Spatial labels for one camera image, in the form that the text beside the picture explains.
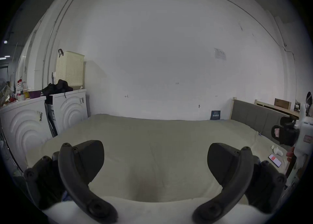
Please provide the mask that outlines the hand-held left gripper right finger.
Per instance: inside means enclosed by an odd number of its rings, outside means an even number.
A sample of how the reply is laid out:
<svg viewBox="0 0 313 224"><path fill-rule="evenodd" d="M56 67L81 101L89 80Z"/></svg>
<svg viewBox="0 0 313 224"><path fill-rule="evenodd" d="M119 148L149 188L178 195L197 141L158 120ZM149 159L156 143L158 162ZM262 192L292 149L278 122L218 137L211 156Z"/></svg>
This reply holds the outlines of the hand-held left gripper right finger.
<svg viewBox="0 0 313 224"><path fill-rule="evenodd" d="M272 214L277 209L287 178L269 161L261 162L250 147L239 150L227 144L213 143L208 150L207 164L222 191L196 208L193 212L195 223L215 223L243 195L248 205L261 213Z"/></svg>

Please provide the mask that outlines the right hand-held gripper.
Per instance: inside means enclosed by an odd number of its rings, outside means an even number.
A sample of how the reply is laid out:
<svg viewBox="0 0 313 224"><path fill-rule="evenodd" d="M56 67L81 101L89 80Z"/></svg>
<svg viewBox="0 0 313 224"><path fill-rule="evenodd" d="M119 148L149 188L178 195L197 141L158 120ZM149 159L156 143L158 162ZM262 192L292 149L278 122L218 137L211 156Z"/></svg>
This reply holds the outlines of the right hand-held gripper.
<svg viewBox="0 0 313 224"><path fill-rule="evenodd" d="M280 119L280 125L274 125L272 127L271 136L280 145L295 147L295 170L299 170L312 155L313 118L306 116L306 106L301 103L299 120L296 120L294 116L284 116Z"/></svg>

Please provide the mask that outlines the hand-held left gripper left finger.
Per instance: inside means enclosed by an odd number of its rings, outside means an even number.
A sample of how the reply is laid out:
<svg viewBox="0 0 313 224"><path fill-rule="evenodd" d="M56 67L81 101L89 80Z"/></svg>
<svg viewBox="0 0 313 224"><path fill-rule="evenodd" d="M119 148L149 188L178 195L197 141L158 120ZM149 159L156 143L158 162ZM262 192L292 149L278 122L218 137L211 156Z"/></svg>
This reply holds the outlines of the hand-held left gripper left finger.
<svg viewBox="0 0 313 224"><path fill-rule="evenodd" d="M28 194L40 210L60 203L65 195L90 218L102 224L115 223L118 212L89 189L104 164L104 146L88 140L76 146L62 144L52 158L43 156L24 171Z"/></svg>

